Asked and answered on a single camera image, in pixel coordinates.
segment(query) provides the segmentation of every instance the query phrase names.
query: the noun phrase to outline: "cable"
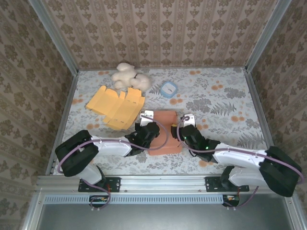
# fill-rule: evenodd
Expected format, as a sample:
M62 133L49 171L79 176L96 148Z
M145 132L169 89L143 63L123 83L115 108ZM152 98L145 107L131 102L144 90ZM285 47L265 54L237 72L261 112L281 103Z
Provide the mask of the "cable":
M92 188L99 189L99 190L101 190L101 191L107 193L108 199L107 199L106 203L101 207L101 208L105 208L105 207L110 203L110 201L111 201L111 193L110 193L109 191L107 191L106 189L104 189L104 188L98 187L98 186L96 186L96 185L93 185L93 184L87 182L87 181L84 180L84 179L82 179L82 180L83 180L84 183L86 183L88 186L90 186L90 187L92 187ZM95 199L97 199L97 198L101 198L101 196L98 195L98 196L92 197L92 200L91 200L91 203L90 203L90 206L91 206L92 208L94 208L94 207L93 207L93 201L94 201Z
M169 134L168 134L167 129L164 127L164 125L162 125L160 122L158 122L158 121L155 120L155 119L152 119L152 118L150 118L150 117L143 116L143 115L141 115L141 117L144 117L144 118L147 118L147 119L149 119L149 120L152 120L153 122L156 122L159 126L161 126L161 127L165 130L166 138L165 138L165 142L164 142L161 146L159 146L159 147L157 147L157 148L152 148L152 149L151 149L151 148L144 148L144 147L142 147L142 146L138 146L138 145L136 145L136 144L130 143L130 142L125 141L125 140L117 140L117 139L95 139L95 140L89 140L89 141L86 141L86 142L82 143L81 145L78 145L78 146L75 147L73 150L71 150L65 157L63 157L63 159L62 159L62 160L59 162L59 164L58 164L58 168L57 168L58 172L59 172L59 173L63 173L63 171L60 169L61 166L62 166L62 164L63 164L64 161L67 160L67 158L70 157L75 151L77 151L78 149L82 148L82 147L85 146L85 145L88 145L88 144L94 143L94 142L117 142L117 143L124 143L124 144L130 145L130 146L137 147L137 148L142 149L142 150L159 150L159 149L163 148L164 145L166 145L166 143L167 143L167 141L168 141L168 136L169 136Z
M217 151L233 151L233 152L245 153L245 154L252 155L252 156L263 157L263 158L268 159L268 160L270 160L270 161L273 161L273 162L279 163L279 164L281 164L281 165L283 165L283 166L286 166L286 167L288 167L289 169L291 169L291 170L293 170L294 172L296 172L296 173L301 177L301 181L298 182L297 184L302 184L302 183L304 182L304 180L305 180L305 179L304 179L304 176L303 176L303 174L302 174L297 168L295 168L295 167L293 167L292 165L287 164L287 163L285 163L285 162L283 162L283 161L280 161L280 160L275 159L275 158L273 158L273 157L269 157L269 156L264 155L264 154L259 154L259 153L256 154L256 153L254 153L254 152L250 152L250 151L247 151L247 150L233 149L233 148L221 148L221 149L212 149L212 150L196 150L196 149L190 148L189 146L186 145L186 143L184 143L184 141L181 140L180 134L179 134L179 127L180 127L180 124L181 124L185 119L189 120L189 116L185 116L185 117L183 117L183 118L180 120L180 122L179 122L179 124L178 124L178 126L177 126L177 137L178 137L179 142L180 142L184 147L186 147L187 149L189 149L189 150L191 150L191 151L193 151L193 152L198 152L198 153L212 153L212 152L217 152Z
M244 202L243 204L241 204L241 205L238 205L238 206L234 207L234 206L232 206L231 204L229 204L229 203L227 203L227 202L225 202L225 201L224 201L224 204L227 204L228 206L233 207L234 209L235 209L235 208L239 208L239 207L243 207L243 206L245 206L249 201L251 201L251 199L252 199L252 198L254 197L254 195L256 194L258 188L259 188L259 186L257 186L257 187L255 188L254 192L253 192L252 195L249 197L249 199L248 199L247 201L245 201L245 202Z

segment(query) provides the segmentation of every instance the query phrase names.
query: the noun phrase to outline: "floral tablecloth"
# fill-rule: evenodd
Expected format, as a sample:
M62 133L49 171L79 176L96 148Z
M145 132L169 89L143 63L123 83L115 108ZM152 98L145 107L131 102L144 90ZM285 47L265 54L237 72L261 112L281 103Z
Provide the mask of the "floral tablecloth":
M98 137L121 137L134 131L116 131L104 125L104 116L85 108L102 86L113 88L112 71L81 71L66 123L63 141L82 129ZM178 116L193 113L198 129L206 138L247 149L263 149L265 141L250 97L242 68L141 69L153 86L142 110L175 110ZM167 99L159 93L165 81L178 86L177 95ZM206 174L221 173L225 166L201 161L186 149L180 154L134 157L104 156L94 160L106 175Z

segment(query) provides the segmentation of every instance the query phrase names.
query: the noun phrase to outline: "black mounting plate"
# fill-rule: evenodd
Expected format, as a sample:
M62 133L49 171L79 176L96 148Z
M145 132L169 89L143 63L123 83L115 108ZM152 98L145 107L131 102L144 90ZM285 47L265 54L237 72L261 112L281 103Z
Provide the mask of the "black mounting plate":
M101 184L100 184L100 182L98 182L95 185L98 186L98 187L102 187L109 192L119 193L120 177L106 177L105 182L101 182ZM81 192L81 193L99 193L99 192L101 192L101 190L99 190L97 188L90 187L86 183L84 183L83 180L80 180L78 192Z
M206 191L207 192L237 192L238 187L232 186L230 189L226 190L221 183L221 177L220 176L206 176L205 177L206 182ZM243 185L239 187L240 192L248 192L249 186Z

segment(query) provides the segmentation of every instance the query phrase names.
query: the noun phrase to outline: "damask wallpaper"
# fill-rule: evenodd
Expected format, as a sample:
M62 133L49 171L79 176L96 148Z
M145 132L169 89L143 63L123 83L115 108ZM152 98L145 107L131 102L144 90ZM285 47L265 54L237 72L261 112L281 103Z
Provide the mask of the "damask wallpaper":
M292 0L252 76L275 145L300 163L306 176L307 1ZM298 190L307 211L307 184Z
M277 0L43 0L79 69L243 66Z
M26 0L0 0L0 229L18 229L45 173L72 76Z

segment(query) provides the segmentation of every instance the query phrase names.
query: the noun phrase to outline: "white stuffed toy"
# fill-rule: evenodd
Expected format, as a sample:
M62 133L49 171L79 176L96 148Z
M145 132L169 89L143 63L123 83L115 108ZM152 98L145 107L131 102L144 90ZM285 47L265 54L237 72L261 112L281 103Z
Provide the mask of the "white stuffed toy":
M112 81L115 81L114 88L116 90L132 86L134 89L139 89L143 92L151 87L149 77L137 73L134 66L128 63L120 63L117 69L119 72L112 75Z
M131 87L130 80L137 75L134 66L128 63L120 63L117 66L119 72L112 75L112 81L115 81L114 88L116 90Z
M148 90L152 83L145 74L138 73L135 78L130 79L130 83L134 89L139 89L142 92Z

